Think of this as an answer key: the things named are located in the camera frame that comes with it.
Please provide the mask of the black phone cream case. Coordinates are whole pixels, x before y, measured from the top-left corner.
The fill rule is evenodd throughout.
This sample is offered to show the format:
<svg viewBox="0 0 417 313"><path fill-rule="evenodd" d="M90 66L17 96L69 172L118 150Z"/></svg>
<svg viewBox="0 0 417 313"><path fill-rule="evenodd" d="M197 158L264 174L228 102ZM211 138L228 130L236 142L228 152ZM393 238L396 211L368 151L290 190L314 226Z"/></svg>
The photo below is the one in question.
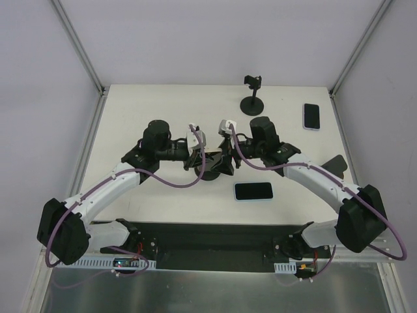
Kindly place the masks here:
<svg viewBox="0 0 417 313"><path fill-rule="evenodd" d="M222 150L220 148L205 150L206 167L213 167L222 159Z"/></svg>

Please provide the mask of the black round-base phone stand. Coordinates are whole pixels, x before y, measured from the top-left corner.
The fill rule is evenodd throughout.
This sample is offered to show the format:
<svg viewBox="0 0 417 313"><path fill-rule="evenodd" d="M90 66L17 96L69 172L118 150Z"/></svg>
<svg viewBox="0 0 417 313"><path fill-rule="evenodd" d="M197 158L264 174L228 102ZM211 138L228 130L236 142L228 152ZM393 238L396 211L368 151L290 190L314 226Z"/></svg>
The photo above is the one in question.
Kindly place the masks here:
<svg viewBox="0 0 417 313"><path fill-rule="evenodd" d="M194 173L196 174L197 177L200 176L201 174L201 170L203 169L202 166L198 166L194 168ZM217 178L219 178L219 176L221 175L220 172L217 171L212 171L211 170L211 166L209 166L208 164L205 166L205 170L203 171L201 180L203 181L213 181Z"/></svg>

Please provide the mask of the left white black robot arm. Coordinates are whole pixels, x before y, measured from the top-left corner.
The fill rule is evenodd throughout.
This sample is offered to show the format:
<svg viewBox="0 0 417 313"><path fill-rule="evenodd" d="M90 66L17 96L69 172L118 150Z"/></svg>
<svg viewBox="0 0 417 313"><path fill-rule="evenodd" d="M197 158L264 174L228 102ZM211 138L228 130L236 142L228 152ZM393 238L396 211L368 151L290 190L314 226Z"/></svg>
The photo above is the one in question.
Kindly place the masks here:
<svg viewBox="0 0 417 313"><path fill-rule="evenodd" d="M204 171L205 145L205 133L194 124L190 124L185 138L172 140L167 122L151 121L137 144L95 186L65 201L53 198L44 205L36 238L46 247L46 265L57 266L51 262L51 255L58 262L71 265L86 252L102 249L137 256L141 243L133 224L123 218L104 224L93 224L93 220L118 197L149 177L179 188L180 185L155 174L160 162L183 162L186 170L198 167Z"/></svg>

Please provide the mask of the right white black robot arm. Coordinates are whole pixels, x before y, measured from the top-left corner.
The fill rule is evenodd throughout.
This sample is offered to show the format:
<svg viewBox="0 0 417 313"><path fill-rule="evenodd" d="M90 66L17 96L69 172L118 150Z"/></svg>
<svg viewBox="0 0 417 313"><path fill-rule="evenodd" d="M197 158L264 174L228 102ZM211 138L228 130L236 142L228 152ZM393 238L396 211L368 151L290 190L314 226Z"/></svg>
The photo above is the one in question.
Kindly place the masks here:
<svg viewBox="0 0 417 313"><path fill-rule="evenodd" d="M281 141L268 117L250 123L252 136L238 140L237 124L222 120L218 133L223 137L218 165L230 170L245 163L257 171L270 171L288 178L327 203L337 218L304 224L289 241L295 257L308 257L324 245L343 245L354 253L373 246L387 229L388 219L379 191L371 186L346 183L310 160L300 149Z"/></svg>

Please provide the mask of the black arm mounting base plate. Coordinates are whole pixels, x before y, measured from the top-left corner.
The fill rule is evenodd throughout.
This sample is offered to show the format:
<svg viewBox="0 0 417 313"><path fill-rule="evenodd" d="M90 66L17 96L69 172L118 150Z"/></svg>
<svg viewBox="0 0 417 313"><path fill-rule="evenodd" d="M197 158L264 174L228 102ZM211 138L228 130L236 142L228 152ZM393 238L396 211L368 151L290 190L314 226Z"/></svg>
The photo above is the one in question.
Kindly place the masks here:
<svg viewBox="0 0 417 313"><path fill-rule="evenodd" d="M271 273L274 264L327 260L331 244L310 248L301 225L232 225L129 222L118 245L155 261L157 269Z"/></svg>

